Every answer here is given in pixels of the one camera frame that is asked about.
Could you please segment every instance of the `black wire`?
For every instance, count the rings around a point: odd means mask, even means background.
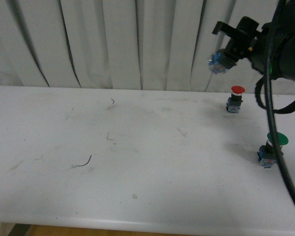
[[[260,96],[262,86],[264,85],[264,80],[265,80],[265,76],[259,79],[258,82],[256,83],[255,97],[259,107],[266,110],[266,106],[263,104],[261,100],[261,96]],[[290,114],[290,113],[293,113],[294,111],[295,111],[295,101],[293,101],[291,104],[287,105],[284,108],[281,108],[279,110],[273,110],[275,114]]]
[[[85,163],[84,165],[81,165],[81,166],[86,166],[88,163],[89,163],[89,161],[90,161],[90,159],[92,158],[92,155],[89,157],[89,160],[88,160],[88,162],[87,163]]]
[[[266,103],[267,120],[268,120],[269,129],[270,129],[270,133],[272,137],[271,142],[274,147],[277,163],[278,163],[283,181],[291,196],[291,199],[293,200],[295,204],[295,187],[293,185],[292,179],[285,165],[284,158],[280,151],[279,138],[276,131],[275,118],[274,118],[274,112],[273,112],[272,89],[271,89],[271,72],[272,72],[271,60],[273,55],[274,38],[275,38],[276,28],[278,27],[279,18],[282,13],[285,2],[286,0],[279,1],[276,7],[275,13],[273,15],[272,24],[270,26],[267,44],[266,44],[266,64],[265,64],[266,76],[264,76],[264,85],[265,85],[265,103]]]

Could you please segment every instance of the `white curtain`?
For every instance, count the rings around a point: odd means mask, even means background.
[[[253,92],[248,60],[212,75],[207,58],[242,16],[270,22],[277,0],[0,0],[0,85]],[[274,92],[295,94],[278,79]]]

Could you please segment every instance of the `table surface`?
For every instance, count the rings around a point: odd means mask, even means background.
[[[243,94],[0,87],[0,221],[195,235],[295,235],[266,112]],[[275,107],[295,96],[275,95]],[[295,183],[295,112],[277,116]]]

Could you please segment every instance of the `red button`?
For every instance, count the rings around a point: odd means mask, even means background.
[[[241,86],[233,86],[232,91],[234,93],[240,94],[240,93],[245,92],[245,89],[243,87],[241,87]]]

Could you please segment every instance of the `wooden floor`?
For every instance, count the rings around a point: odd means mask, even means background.
[[[33,225],[28,231],[28,233],[26,234],[26,236],[178,236],[178,235]]]

